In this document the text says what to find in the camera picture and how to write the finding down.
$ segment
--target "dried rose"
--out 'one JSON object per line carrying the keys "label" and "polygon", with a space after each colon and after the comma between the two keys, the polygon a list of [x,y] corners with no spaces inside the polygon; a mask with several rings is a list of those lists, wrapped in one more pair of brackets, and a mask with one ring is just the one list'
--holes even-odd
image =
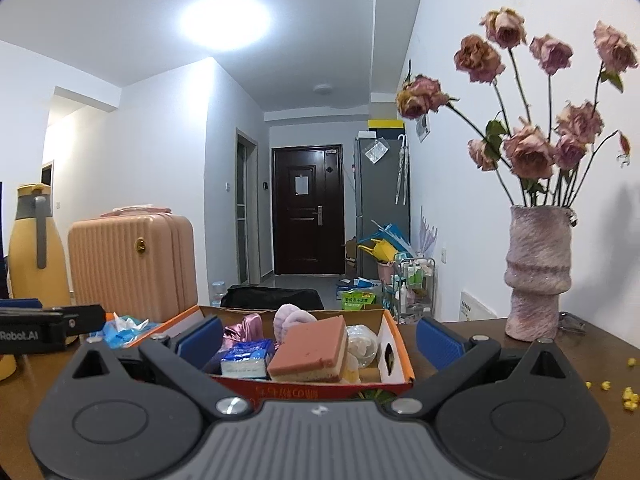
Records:
{"label": "dried rose", "polygon": [[620,137],[620,149],[622,150],[622,154],[618,156],[618,161],[621,167],[628,166],[631,164],[631,144],[624,133],[618,131],[618,135]]}
{"label": "dried rose", "polygon": [[560,137],[554,150],[554,161],[561,170],[572,170],[587,153],[587,147],[572,135]]}
{"label": "dried rose", "polygon": [[574,54],[574,50],[568,44],[549,34],[542,38],[533,38],[529,50],[540,62],[540,68],[549,75],[554,75],[561,68],[570,67],[570,58]]}
{"label": "dried rose", "polygon": [[469,156],[482,171],[495,171],[498,169],[496,162],[486,154],[487,145],[484,140],[470,140],[467,144],[469,147]]}
{"label": "dried rose", "polygon": [[554,164],[554,149],[545,139],[539,126],[532,126],[522,118],[521,128],[514,128],[513,137],[504,141],[504,151],[510,160],[511,171],[520,178],[549,178]]}
{"label": "dried rose", "polygon": [[480,21],[480,25],[484,25],[486,38],[502,48],[514,48],[521,43],[527,43],[527,33],[522,26],[523,23],[524,18],[507,7],[490,10]]}
{"label": "dried rose", "polygon": [[396,94],[398,113],[407,119],[417,119],[429,111],[437,112],[449,100],[450,97],[442,92],[439,81],[422,74],[413,81],[405,82],[402,90]]}
{"label": "dried rose", "polygon": [[556,121],[560,136],[572,135],[582,144],[593,144],[604,127],[602,117],[589,101],[585,101],[580,107],[569,103],[556,117]]}
{"label": "dried rose", "polygon": [[636,46],[623,32],[603,22],[598,22],[593,31],[595,46],[607,72],[626,72],[627,68],[638,68]]}
{"label": "dried rose", "polygon": [[456,62],[456,70],[469,74],[471,82],[490,83],[505,68],[500,54],[477,34],[462,39],[453,61]]}

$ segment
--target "glass door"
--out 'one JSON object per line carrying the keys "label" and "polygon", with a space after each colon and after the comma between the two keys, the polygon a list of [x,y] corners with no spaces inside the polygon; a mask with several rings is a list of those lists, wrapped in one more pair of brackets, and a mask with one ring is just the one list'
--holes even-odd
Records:
{"label": "glass door", "polygon": [[238,142],[236,160],[236,225],[238,226],[238,278],[241,285],[249,282],[246,242],[246,146]]}

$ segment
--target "brown wooden table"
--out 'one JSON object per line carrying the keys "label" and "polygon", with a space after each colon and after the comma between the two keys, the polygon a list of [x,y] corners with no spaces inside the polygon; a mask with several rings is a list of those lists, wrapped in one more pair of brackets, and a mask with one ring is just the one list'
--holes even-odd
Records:
{"label": "brown wooden table", "polygon": [[[463,336],[488,335],[504,347],[527,346],[504,335],[503,319],[451,323],[449,327]],[[434,368],[415,346],[414,327],[401,326],[400,331],[416,378],[434,374]],[[633,356],[640,362],[640,350],[589,324],[587,335],[559,333],[556,342],[580,375],[593,383],[591,391],[609,419],[611,442],[597,480],[636,478],[640,471],[640,410],[631,414],[622,409],[622,391],[631,386],[640,392],[640,364],[636,368],[626,365]],[[22,358],[18,372],[0,383],[0,464],[12,480],[42,478],[27,443],[29,422],[77,347],[76,343],[66,352]],[[601,391],[602,381],[611,381],[611,390]]]}

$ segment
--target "textured ceramic vase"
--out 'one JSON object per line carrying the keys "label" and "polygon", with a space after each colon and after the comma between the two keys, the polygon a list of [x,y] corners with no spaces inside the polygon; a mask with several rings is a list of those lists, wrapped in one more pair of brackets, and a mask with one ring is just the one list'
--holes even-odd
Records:
{"label": "textured ceramic vase", "polygon": [[505,332],[520,341],[554,338],[559,295],[571,288],[570,211],[556,206],[511,208],[504,281],[513,288]]}

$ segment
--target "tiled floor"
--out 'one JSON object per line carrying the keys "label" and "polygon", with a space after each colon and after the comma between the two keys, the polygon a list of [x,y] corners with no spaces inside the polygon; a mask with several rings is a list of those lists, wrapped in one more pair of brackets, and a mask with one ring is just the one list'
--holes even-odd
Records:
{"label": "tiled floor", "polygon": [[335,285],[340,276],[309,276],[300,274],[283,274],[271,276],[261,283],[262,286],[279,288],[313,288],[318,291],[325,309],[340,309],[340,302],[335,299]]}

